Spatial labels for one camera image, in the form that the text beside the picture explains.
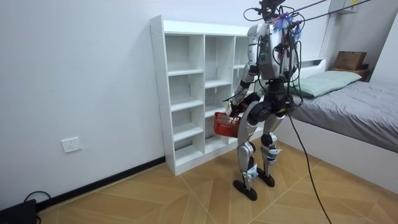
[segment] black device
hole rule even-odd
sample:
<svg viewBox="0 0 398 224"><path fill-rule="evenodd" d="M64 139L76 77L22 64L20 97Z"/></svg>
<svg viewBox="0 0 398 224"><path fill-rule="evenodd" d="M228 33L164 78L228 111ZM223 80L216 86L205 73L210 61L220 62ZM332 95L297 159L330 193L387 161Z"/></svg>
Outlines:
<svg viewBox="0 0 398 224"><path fill-rule="evenodd" d="M36 224L36 200L1 210L0 224Z"/></svg>
<svg viewBox="0 0 398 224"><path fill-rule="evenodd" d="M286 0L262 0L260 1L261 9L255 8L259 15L262 15L264 21L268 21L269 19L273 19L279 16L275 11L280 4L285 2Z"/></svg>

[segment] plastic basket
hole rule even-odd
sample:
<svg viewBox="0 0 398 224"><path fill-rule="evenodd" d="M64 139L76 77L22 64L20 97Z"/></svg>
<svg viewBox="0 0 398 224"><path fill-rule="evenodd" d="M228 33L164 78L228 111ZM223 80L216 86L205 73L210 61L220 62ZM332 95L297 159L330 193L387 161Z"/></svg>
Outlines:
<svg viewBox="0 0 398 224"><path fill-rule="evenodd" d="M232 118L226 113L220 112L216 112L214 116L214 132L216 134L232 138L238 137L240 117Z"/></svg>

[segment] tiled floor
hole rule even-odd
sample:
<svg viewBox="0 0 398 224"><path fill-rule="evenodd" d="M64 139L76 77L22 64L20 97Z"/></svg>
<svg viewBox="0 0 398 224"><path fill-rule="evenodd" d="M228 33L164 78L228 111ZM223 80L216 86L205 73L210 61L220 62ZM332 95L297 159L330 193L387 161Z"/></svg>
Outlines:
<svg viewBox="0 0 398 224"><path fill-rule="evenodd" d="M254 141L259 149L259 142ZM303 152L280 143L274 188L254 181L252 202L232 186L240 179L236 151L174 176L165 164L40 214L43 224L327 223ZM261 163L259 150L256 161ZM318 193L334 224L398 223L398 195L314 157Z"/></svg>

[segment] electrical socket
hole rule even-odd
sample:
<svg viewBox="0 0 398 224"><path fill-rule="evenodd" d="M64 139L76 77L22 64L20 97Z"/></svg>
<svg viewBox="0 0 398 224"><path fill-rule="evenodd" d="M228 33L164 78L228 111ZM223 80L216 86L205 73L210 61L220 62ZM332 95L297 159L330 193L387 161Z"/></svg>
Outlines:
<svg viewBox="0 0 398 224"><path fill-rule="evenodd" d="M79 137L77 138L72 138L72 139L67 139L67 140L63 140L62 142L62 146L63 146L63 150L68 153L68 152L73 152L76 150L80 150L81 149L81 144L80 144L80 139Z"/></svg>

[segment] gray bedsheet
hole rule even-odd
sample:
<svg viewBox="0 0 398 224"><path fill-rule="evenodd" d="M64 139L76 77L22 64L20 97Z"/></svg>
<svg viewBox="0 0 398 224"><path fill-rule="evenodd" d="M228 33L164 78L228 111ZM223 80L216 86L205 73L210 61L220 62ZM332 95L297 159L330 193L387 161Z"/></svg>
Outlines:
<svg viewBox="0 0 398 224"><path fill-rule="evenodd" d="M365 82L309 100L292 116L375 146L398 152L398 90Z"/></svg>

